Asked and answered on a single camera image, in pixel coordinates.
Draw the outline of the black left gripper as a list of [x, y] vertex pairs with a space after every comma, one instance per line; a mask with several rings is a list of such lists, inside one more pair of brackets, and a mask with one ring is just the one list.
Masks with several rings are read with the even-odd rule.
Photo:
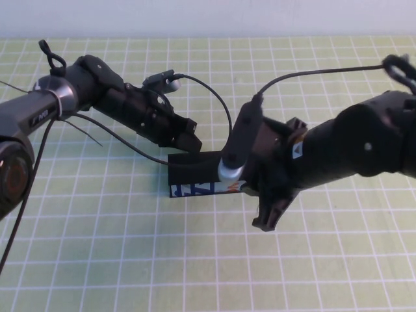
[[97, 110], [160, 147], [175, 147], [188, 153], [201, 150], [201, 140], [194, 134], [197, 123], [159, 103], [151, 90], [111, 88], [97, 102]]

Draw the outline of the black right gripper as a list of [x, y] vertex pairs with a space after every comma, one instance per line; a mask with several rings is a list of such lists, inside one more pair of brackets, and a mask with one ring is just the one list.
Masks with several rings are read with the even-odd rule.
[[259, 198], [253, 227], [264, 232], [274, 231], [299, 194], [291, 185], [289, 161], [291, 144], [306, 131], [307, 124], [296, 117], [285, 123], [263, 117], [242, 174], [242, 192]]

